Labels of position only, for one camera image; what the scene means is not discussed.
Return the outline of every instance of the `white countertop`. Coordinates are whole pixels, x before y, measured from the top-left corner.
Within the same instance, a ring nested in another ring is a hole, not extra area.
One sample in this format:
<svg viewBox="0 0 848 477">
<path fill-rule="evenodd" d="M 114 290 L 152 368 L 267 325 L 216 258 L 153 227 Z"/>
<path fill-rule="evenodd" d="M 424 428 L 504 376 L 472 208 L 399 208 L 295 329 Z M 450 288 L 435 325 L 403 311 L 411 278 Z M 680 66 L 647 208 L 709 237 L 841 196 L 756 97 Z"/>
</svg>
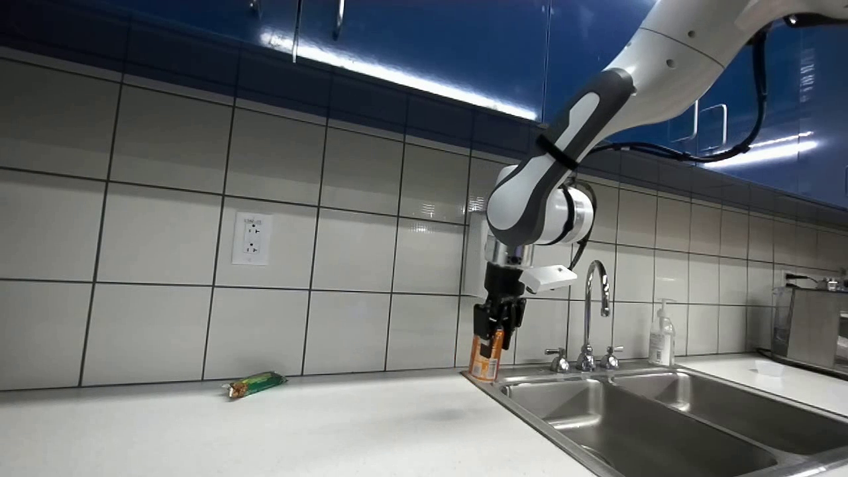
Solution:
<svg viewBox="0 0 848 477">
<path fill-rule="evenodd" d="M 684 364 L 848 416 L 848 380 L 756 356 Z M 459 372 L 0 395 L 4 477 L 591 474 Z"/>
</svg>

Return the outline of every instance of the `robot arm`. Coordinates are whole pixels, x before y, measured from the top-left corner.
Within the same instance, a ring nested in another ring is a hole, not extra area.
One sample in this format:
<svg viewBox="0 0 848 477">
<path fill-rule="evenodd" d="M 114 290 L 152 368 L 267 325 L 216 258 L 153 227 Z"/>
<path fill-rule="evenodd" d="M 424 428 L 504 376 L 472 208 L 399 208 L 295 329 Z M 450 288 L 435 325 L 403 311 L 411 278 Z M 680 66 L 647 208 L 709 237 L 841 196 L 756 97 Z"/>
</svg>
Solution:
<svg viewBox="0 0 848 477">
<path fill-rule="evenodd" d="M 561 188 L 603 138 L 671 119 L 719 80 L 765 23 L 815 12 L 848 17 L 846 0 L 658 0 L 625 50 L 538 138 L 541 156 L 509 168 L 488 197 L 499 240 L 484 305 L 473 310 L 472 376 L 496 376 L 499 347 L 523 323 L 523 254 L 530 243 L 574 240 L 574 194 Z"/>
</svg>

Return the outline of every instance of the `white tile wall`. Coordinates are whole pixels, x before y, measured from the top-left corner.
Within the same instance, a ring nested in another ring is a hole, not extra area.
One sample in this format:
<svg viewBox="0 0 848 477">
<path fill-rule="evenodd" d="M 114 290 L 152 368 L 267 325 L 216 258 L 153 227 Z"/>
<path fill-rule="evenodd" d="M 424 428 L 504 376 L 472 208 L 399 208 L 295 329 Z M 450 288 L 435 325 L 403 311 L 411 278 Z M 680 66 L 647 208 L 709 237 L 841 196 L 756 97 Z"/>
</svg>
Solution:
<svg viewBox="0 0 848 477">
<path fill-rule="evenodd" d="M 467 208 L 509 158 L 31 62 L 0 50 L 2 388 L 467 364 Z M 660 298 L 680 355 L 740 353 L 770 342 L 785 273 L 848 265 L 846 231 L 589 182 L 599 221 L 581 278 L 530 298 L 505 364 L 565 342 L 577 355 L 591 258 L 614 293 L 610 337 L 594 284 L 591 345 L 635 356 Z M 267 265 L 232 261 L 239 211 L 272 220 Z"/>
</svg>

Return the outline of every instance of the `kitchen faucet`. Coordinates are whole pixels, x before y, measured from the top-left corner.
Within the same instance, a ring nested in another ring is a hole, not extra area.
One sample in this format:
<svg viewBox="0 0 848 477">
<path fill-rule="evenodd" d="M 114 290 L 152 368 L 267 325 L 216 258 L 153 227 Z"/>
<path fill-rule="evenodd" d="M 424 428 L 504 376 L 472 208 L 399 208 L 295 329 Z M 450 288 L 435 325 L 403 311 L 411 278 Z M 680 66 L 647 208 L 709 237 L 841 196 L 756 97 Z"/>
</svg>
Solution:
<svg viewBox="0 0 848 477">
<path fill-rule="evenodd" d="M 591 355 L 591 276 L 599 273 L 599 284 L 602 284 L 602 315 L 610 315 L 610 276 L 602 258 L 594 258 L 585 269 L 585 321 L 583 321 L 583 347 L 581 347 L 581 356 L 577 356 L 577 368 L 581 371 L 594 371 L 599 368 L 594 355 Z"/>
</svg>

